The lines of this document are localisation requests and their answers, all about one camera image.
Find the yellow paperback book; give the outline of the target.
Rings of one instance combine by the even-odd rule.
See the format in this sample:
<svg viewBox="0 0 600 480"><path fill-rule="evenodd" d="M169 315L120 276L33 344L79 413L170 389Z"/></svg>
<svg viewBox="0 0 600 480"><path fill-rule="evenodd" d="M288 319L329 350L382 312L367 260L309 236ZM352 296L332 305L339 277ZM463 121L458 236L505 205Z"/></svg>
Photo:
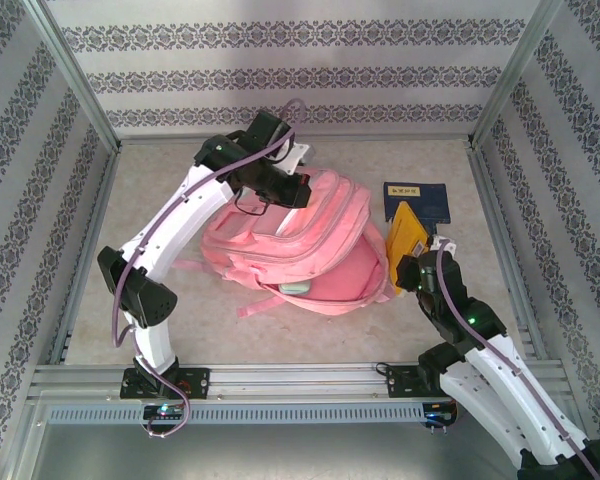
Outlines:
<svg viewBox="0 0 600 480"><path fill-rule="evenodd" d="M397 267L405 255L418 257L427 252L428 234L406 201L401 201L396 209L388 238L386 240L389 275L394 292L402 296L397 286Z"/></svg>

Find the aluminium frame side rail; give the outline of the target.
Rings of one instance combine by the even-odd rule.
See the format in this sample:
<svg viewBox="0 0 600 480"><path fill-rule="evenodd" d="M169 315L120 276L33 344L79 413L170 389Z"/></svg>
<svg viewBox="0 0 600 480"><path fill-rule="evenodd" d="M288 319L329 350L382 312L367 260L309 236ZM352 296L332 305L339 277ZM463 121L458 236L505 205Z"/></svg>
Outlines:
<svg viewBox="0 0 600 480"><path fill-rule="evenodd" d="M506 228L505 219L489 178L484 159L479 151L472 148L467 148L466 152L496 256L504 277L516 325L523 339L527 340L530 345L529 348L525 348L525 351L531 352L535 360L550 360L551 355L546 349L536 321L532 302L527 295L522 273Z"/></svg>
<svg viewBox="0 0 600 480"><path fill-rule="evenodd" d="M39 362L42 365L57 365L63 362L67 338L73 329L79 305L88 280L97 240L102 228L107 204L119 163L120 151L112 153L99 177L98 188L93 198L86 228L80 237L80 249L70 278L68 291L61 303L47 346L43 348Z"/></svg>

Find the aluminium frame crossbar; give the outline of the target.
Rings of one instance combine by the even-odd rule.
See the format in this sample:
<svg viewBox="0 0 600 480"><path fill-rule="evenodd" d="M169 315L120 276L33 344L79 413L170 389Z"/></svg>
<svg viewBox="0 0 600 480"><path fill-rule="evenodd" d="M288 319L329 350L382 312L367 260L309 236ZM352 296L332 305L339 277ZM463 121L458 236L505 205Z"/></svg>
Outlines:
<svg viewBox="0 0 600 480"><path fill-rule="evenodd" d="M127 145L166 145L202 143L207 135L144 135L129 136L120 140L121 146ZM468 134L434 133L434 134L297 134L300 143L314 144L317 142L393 142L393 141L451 141L469 142Z"/></svg>

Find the pink school backpack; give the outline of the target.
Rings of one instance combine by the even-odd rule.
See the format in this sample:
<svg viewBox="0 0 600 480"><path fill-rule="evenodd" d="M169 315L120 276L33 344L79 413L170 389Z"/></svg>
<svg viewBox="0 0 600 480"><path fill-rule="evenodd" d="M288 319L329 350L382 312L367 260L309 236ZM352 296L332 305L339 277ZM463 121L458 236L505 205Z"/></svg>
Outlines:
<svg viewBox="0 0 600 480"><path fill-rule="evenodd" d="M308 205L260 208L253 193L223 206L200 242L203 261L177 259L174 267L216 273L269 298L239 308L241 318L284 303L338 316L390 300L385 241L371 219L371 191L331 169L305 168ZM283 283L310 280L306 295L285 295Z"/></svg>

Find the dark blue book yellow label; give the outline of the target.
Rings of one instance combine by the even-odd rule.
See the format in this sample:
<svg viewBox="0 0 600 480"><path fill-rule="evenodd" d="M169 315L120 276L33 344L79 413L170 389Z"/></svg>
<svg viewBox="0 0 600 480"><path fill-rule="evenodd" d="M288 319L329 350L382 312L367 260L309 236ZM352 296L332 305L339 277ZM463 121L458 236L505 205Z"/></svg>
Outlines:
<svg viewBox="0 0 600 480"><path fill-rule="evenodd" d="M394 218L401 202L406 202L423 225L451 223L445 184L384 182L383 199L386 221Z"/></svg>

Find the aluminium mounting rail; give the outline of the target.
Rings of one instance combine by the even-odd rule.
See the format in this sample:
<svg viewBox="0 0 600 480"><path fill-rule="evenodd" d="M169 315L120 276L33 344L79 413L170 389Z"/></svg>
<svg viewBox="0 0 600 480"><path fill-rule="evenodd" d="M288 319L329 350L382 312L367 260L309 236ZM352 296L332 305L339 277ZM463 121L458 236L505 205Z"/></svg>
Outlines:
<svg viewBox="0 0 600 480"><path fill-rule="evenodd" d="M119 398L123 365L43 365L28 400ZM372 363L214 365L203 384L211 401L354 402L388 397L387 380Z"/></svg>

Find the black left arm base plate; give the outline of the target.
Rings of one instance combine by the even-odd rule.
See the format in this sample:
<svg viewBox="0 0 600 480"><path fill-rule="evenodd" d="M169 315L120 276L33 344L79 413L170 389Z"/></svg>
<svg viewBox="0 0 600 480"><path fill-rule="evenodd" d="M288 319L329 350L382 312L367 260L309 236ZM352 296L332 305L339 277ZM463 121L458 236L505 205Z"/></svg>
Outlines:
<svg viewBox="0 0 600 480"><path fill-rule="evenodd" d="M167 372L166 380L188 399L206 399L210 370L180 367L177 371ZM171 387L136 368L128 368L124 371L119 396L121 399L182 399Z"/></svg>

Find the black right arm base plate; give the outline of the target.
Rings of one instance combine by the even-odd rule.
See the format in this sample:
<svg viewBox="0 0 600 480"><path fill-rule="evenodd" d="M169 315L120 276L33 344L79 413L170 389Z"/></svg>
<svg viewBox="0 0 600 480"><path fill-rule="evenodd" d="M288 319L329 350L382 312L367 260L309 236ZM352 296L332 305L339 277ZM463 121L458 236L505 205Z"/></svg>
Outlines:
<svg viewBox="0 0 600 480"><path fill-rule="evenodd" d="M456 362L446 368L427 365L389 365L386 384L390 398L452 398L466 402L480 393L472 366Z"/></svg>

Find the aluminium frame post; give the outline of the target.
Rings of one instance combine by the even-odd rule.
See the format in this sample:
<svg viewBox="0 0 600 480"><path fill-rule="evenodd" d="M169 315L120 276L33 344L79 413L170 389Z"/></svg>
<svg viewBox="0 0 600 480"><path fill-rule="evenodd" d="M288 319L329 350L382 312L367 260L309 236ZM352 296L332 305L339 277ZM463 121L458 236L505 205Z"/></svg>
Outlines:
<svg viewBox="0 0 600 480"><path fill-rule="evenodd" d="M475 128L468 136L466 146L469 149L474 150L484 142L562 2L563 0L539 0L518 44L497 80Z"/></svg>
<svg viewBox="0 0 600 480"><path fill-rule="evenodd" d="M45 0L21 0L21 3L107 151L118 152L121 142Z"/></svg>

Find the grey sheet metal panel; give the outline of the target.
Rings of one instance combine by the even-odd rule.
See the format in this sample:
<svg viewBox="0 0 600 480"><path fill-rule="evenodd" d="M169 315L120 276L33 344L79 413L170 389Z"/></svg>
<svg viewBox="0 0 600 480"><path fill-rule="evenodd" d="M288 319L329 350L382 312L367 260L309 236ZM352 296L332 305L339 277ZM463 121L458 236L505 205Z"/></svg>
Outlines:
<svg viewBox="0 0 600 480"><path fill-rule="evenodd" d="M447 433L411 423L48 428L34 480L517 480L470 418Z"/></svg>

